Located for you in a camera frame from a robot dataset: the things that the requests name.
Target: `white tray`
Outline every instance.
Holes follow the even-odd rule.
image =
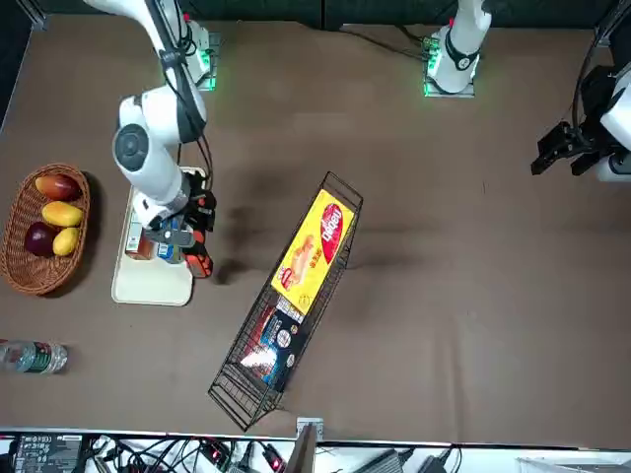
[[[200,168],[181,168],[184,172]],[[148,261],[137,261],[125,254],[125,243],[131,218],[131,202],[136,193],[132,187],[127,199],[127,210],[122,225],[116,267],[111,281],[111,298],[119,304],[149,304],[149,305],[185,305],[192,294],[193,276],[182,261],[180,264],[170,264],[154,255]]]

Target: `bottle label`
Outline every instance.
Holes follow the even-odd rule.
[[[50,365],[50,359],[52,358],[52,349],[47,343],[34,342],[35,345],[35,359],[33,364],[26,372],[44,372],[48,365]]]

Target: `brown table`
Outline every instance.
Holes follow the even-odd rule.
[[[76,284],[0,285],[5,338],[71,346],[68,373],[2,377],[0,425],[237,434],[206,390],[324,173],[365,197],[352,261],[284,399],[330,439],[629,446],[631,186],[529,175],[566,113],[588,32],[493,31],[475,100],[425,100],[420,65],[296,24],[222,24],[205,96],[224,284],[184,308],[115,304],[128,183],[110,155],[122,97],[160,84],[144,31],[53,17],[33,35],[0,136],[0,210],[74,163],[104,192]],[[397,31],[366,32],[406,46]],[[184,162],[196,164],[193,146]]]

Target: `red logo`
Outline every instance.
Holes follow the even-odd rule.
[[[339,240],[342,236],[342,228],[344,220],[342,211],[335,204],[328,204],[322,214],[320,220],[319,233],[322,240],[322,249],[324,250],[324,259],[330,263],[337,252]]]
[[[283,288],[289,290],[289,285],[291,284],[290,282],[291,277],[292,277],[291,268],[286,268],[285,271],[283,271],[283,274],[281,274],[280,276],[280,284],[283,285]]]

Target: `mango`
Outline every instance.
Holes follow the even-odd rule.
[[[79,242],[79,229],[70,227],[63,229],[52,241],[52,251],[57,256],[67,256],[72,253]]]
[[[83,219],[83,211],[65,202],[50,202],[41,209],[43,219],[57,227],[76,227]]]
[[[71,201],[81,195],[79,184],[66,174],[41,175],[35,180],[39,192],[51,200]]]

